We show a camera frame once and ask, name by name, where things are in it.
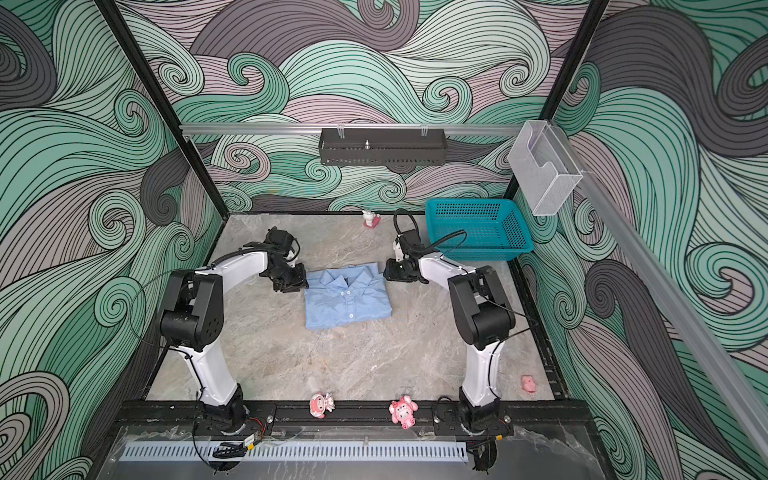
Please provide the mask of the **light blue long sleeve shirt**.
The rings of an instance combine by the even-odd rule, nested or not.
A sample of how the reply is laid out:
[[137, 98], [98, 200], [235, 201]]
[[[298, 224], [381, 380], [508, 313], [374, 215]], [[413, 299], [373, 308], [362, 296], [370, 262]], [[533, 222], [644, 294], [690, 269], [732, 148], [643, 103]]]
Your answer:
[[305, 326], [326, 330], [356, 322], [389, 318], [393, 309], [377, 263], [307, 274]]

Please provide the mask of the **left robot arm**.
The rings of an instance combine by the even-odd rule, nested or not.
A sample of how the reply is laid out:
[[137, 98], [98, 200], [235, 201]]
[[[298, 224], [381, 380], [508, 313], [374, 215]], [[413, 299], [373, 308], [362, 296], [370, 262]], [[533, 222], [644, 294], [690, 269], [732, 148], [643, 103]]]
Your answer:
[[161, 346], [180, 354], [199, 387], [203, 418], [233, 435], [248, 418], [241, 385], [226, 364], [220, 336], [225, 326], [224, 294], [254, 278], [266, 278], [280, 293], [308, 287], [298, 261], [301, 246], [291, 233], [272, 227], [261, 242], [249, 242], [204, 267], [173, 270], [156, 316]]

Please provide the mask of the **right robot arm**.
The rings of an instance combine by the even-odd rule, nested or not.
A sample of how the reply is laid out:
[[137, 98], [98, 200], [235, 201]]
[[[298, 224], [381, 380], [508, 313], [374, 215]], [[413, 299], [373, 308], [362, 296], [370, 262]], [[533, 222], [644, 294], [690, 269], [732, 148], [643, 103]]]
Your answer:
[[448, 292], [456, 330], [467, 346], [458, 418], [470, 434], [485, 433], [501, 412], [496, 392], [499, 356], [513, 336], [516, 312], [492, 267], [461, 264], [439, 249], [454, 239], [464, 243], [465, 230], [425, 244], [414, 215], [404, 209], [393, 214], [393, 226], [394, 256], [387, 260], [383, 277], [389, 282], [435, 284]]

